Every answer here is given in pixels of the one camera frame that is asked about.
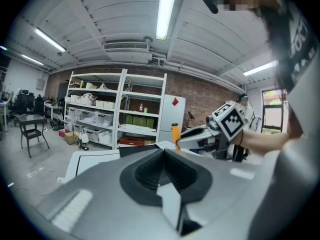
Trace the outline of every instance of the white refrigerator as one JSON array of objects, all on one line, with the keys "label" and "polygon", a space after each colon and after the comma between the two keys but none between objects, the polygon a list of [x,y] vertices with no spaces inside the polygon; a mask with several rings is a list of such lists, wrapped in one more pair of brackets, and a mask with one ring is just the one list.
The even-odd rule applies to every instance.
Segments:
[{"label": "white refrigerator", "polygon": [[171,125],[173,123],[178,123],[180,131],[182,130],[185,108],[186,98],[164,95],[159,142],[168,141],[174,143],[172,139]]}]

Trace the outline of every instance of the person's hand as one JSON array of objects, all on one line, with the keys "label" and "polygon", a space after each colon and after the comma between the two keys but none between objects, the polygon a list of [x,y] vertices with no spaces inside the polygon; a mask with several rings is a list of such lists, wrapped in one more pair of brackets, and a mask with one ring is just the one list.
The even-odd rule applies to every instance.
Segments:
[{"label": "person's hand", "polygon": [[240,145],[243,138],[244,130],[240,131],[231,141],[231,144]]}]

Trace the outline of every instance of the floor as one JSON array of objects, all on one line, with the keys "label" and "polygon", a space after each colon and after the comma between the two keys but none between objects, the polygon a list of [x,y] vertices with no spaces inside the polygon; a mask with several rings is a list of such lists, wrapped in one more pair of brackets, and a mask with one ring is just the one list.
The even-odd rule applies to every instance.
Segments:
[{"label": "floor", "polygon": [[[57,131],[49,129],[44,131],[43,137],[30,140],[29,158],[27,141],[23,137],[21,149],[21,131],[19,126],[8,123],[8,132],[0,141],[0,171],[4,174],[4,180],[13,194],[22,198],[33,206],[37,206],[48,194],[56,190],[64,179],[70,158],[78,147],[68,145],[59,137]],[[103,145],[90,142],[91,151],[109,149]]]}]

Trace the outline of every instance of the air conditioner vent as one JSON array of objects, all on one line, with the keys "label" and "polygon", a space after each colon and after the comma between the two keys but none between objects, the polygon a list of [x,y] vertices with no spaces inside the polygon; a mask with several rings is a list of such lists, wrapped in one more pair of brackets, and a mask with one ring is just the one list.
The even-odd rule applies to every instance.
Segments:
[{"label": "air conditioner vent", "polygon": [[103,45],[108,52],[118,51],[135,51],[149,52],[149,44],[147,42],[110,42]]}]

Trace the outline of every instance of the brick wall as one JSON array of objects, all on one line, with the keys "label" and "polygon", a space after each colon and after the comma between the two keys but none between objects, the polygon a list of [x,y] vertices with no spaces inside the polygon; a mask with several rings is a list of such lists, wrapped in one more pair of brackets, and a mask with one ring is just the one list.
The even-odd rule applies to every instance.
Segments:
[{"label": "brick wall", "polygon": [[[75,69],[74,71],[77,74],[84,74],[88,72],[119,73],[121,70],[122,67],[106,66],[105,68],[102,68],[102,66],[97,66],[84,67],[81,69]],[[45,97],[48,97],[50,93],[50,98],[56,98],[58,96],[59,84],[65,83],[66,80],[69,81],[71,73],[72,70],[68,70],[49,75],[45,89]],[[148,67],[131,67],[131,69],[128,69],[128,73],[154,77],[163,77],[164,73],[167,73],[165,94],[186,98],[183,124],[187,124],[188,111],[190,111],[190,113],[195,117],[195,120],[189,121],[190,127],[204,124],[206,116],[210,115],[225,101],[235,101],[238,97],[236,93],[227,90],[220,85],[178,72]],[[135,87],[135,90],[133,91],[159,94],[159,90],[156,88],[142,90],[140,86]],[[136,107],[137,104],[140,104],[140,102],[136,101],[135,103],[130,104],[130,106]],[[148,111],[151,113],[156,110],[152,103],[144,104],[143,106],[148,107]]]}]

